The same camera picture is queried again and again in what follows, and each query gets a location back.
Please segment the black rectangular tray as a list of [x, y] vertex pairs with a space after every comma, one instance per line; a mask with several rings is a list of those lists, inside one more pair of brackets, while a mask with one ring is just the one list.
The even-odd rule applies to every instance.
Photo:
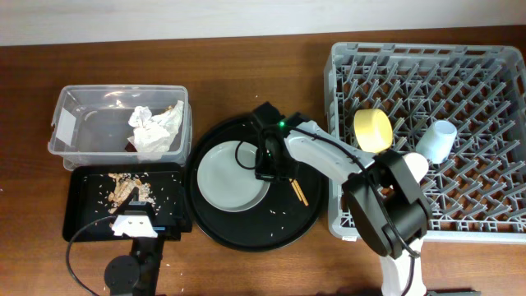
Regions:
[[62, 237], [68, 241], [83, 226], [110, 215], [114, 208], [109, 194], [118, 175], [150, 185], [152, 225], [159, 234], [174, 240], [190, 233], [192, 222], [185, 205], [182, 168], [175, 163], [114, 164], [79, 167], [73, 170], [68, 191]]

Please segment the yellow bowl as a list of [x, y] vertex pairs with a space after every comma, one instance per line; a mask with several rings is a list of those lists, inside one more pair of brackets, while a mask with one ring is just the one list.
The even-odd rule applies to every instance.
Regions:
[[354, 135], [361, 150], [380, 153], [393, 143], [393, 130], [387, 115], [380, 109], [360, 109], [354, 114]]

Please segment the grey dishwasher rack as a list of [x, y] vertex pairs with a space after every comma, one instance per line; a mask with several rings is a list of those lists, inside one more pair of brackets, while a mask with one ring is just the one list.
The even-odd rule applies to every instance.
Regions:
[[411, 152], [438, 120], [452, 151], [421, 182], [427, 240], [525, 241], [525, 62], [510, 46], [337, 43], [324, 70], [328, 132], [356, 144], [353, 117], [380, 109], [393, 148]]

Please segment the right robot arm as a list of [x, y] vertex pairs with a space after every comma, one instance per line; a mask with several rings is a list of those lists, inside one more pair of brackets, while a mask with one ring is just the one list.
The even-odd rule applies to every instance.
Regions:
[[420, 182], [429, 169], [418, 153], [365, 152], [295, 113], [265, 102], [251, 112], [256, 129], [256, 178], [293, 181], [307, 164], [341, 187], [355, 227], [381, 259], [384, 295], [426, 295], [421, 249], [431, 205]]

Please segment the food scraps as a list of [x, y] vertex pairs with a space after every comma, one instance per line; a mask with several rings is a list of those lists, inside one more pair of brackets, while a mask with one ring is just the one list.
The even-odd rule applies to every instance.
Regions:
[[151, 185], [143, 182], [138, 175], [132, 176], [130, 173], [107, 173], [115, 185], [106, 199], [109, 203], [108, 213], [113, 214], [117, 208], [128, 198], [134, 189], [138, 190], [138, 201], [148, 202], [152, 205], [156, 203], [152, 196]]

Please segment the brown coffee sachet wrapper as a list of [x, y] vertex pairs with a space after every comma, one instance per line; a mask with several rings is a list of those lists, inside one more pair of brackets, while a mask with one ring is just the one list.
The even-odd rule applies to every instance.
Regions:
[[125, 151], [126, 152], [136, 152], [136, 147], [132, 143], [128, 142], [127, 145], [125, 146]]

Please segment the white napkin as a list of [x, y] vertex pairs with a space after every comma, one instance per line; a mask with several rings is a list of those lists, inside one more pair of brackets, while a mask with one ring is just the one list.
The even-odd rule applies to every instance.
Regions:
[[146, 127], [133, 127], [133, 135], [128, 141], [136, 147], [140, 153], [161, 153], [169, 151], [170, 146], [179, 133], [182, 125], [185, 103], [178, 101], [174, 106], [170, 105], [160, 114], [153, 115], [152, 123]]

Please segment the blue cup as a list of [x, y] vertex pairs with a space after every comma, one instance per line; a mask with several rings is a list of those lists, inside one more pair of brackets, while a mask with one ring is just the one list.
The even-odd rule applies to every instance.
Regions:
[[447, 160], [457, 136], [456, 127], [446, 120], [435, 121], [417, 143], [415, 151], [433, 164]]

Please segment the grey plate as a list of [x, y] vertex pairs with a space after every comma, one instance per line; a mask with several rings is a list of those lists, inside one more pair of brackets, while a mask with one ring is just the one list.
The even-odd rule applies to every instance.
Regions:
[[253, 170], [244, 169], [256, 164], [256, 147], [247, 142], [226, 141], [205, 153], [197, 170], [201, 195], [213, 207], [227, 212], [242, 212], [260, 203], [270, 188], [257, 179]]

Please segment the wooden chopstick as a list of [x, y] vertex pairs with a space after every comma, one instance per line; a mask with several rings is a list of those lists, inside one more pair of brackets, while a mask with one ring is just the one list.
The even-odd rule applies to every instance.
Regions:
[[295, 194], [297, 195], [299, 201], [303, 201], [303, 198], [302, 198], [302, 195], [298, 189], [298, 182], [295, 180], [295, 179], [289, 179], [290, 183], [291, 183], [291, 186], [293, 187], [293, 190], [295, 192]]
[[305, 195], [304, 195], [301, 187], [299, 186], [299, 183], [298, 183], [298, 189], [299, 189], [299, 191], [300, 191], [300, 193], [302, 195], [302, 198], [303, 198], [303, 201], [302, 201], [303, 205], [304, 206], [309, 206], [309, 203], [308, 203], [307, 199], [305, 198]]

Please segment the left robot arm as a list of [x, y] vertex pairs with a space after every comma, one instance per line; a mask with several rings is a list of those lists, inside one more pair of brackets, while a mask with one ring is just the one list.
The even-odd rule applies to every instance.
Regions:
[[154, 295], [164, 245], [177, 242], [192, 226], [183, 197], [170, 197], [168, 207], [156, 212], [147, 201], [139, 200], [134, 188], [115, 210], [113, 234], [132, 240], [127, 255], [115, 257], [107, 265], [104, 282], [111, 295]]

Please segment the pink cup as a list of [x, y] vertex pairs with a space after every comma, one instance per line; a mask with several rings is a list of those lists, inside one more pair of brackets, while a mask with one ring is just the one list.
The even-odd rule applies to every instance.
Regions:
[[429, 170], [427, 159], [417, 152], [407, 153], [403, 156], [403, 159], [415, 181], [420, 183]]

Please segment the small white tissue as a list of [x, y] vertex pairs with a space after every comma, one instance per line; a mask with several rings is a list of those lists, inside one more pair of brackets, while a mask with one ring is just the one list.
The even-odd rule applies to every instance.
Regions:
[[148, 107], [136, 106], [128, 119], [128, 124], [134, 128], [146, 128], [152, 123], [151, 118], [152, 112]]

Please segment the clear plastic bin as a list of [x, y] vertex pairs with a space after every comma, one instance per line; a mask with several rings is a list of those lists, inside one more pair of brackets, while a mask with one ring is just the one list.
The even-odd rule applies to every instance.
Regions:
[[[133, 128], [128, 124], [135, 107], [154, 115], [184, 103], [181, 127], [168, 151], [140, 153], [126, 150]], [[99, 164], [173, 162], [184, 165], [192, 139], [191, 107], [183, 86], [77, 85], [62, 89], [53, 114], [54, 131], [48, 151], [63, 158], [65, 169]]]

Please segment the round black tray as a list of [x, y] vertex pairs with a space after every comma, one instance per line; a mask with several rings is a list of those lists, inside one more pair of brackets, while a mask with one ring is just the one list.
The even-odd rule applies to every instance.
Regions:
[[212, 127], [192, 149], [183, 186], [187, 209], [201, 230], [217, 243], [238, 251], [265, 252], [284, 247], [306, 234], [324, 210], [328, 178], [300, 164], [297, 181], [308, 204], [298, 200], [292, 185], [272, 183], [261, 202], [250, 210], [228, 213], [213, 207], [201, 194], [197, 172], [205, 153], [225, 141], [256, 143], [249, 117], [241, 115]]

